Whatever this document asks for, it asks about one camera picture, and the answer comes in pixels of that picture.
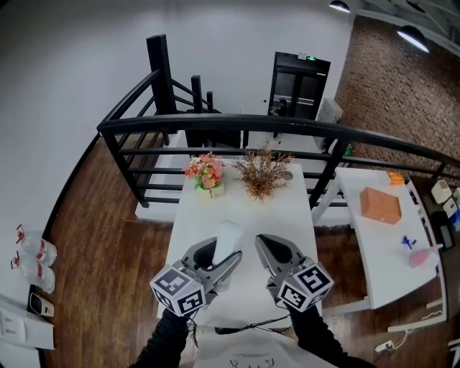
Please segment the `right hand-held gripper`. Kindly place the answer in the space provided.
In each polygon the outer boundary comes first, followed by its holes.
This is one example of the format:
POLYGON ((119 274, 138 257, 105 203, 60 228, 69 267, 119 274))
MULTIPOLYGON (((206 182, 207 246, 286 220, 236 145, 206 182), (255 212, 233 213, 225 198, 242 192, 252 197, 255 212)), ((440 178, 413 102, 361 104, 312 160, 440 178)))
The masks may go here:
POLYGON ((334 285, 323 265, 303 257, 297 245, 288 239, 257 235, 255 247, 262 266, 271 275, 266 288, 276 303, 283 302, 304 312, 324 299, 334 285))

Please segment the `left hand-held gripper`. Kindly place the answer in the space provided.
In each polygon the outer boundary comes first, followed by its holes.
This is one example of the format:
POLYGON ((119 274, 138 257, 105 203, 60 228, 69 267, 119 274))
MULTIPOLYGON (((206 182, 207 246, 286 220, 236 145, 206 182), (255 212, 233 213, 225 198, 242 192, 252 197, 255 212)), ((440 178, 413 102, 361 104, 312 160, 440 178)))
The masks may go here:
POLYGON ((194 244, 182 259, 166 264, 150 280, 160 305, 184 317, 211 304, 218 295, 214 289, 226 283, 242 260, 242 251, 236 251, 213 265, 216 241, 212 237, 194 244))

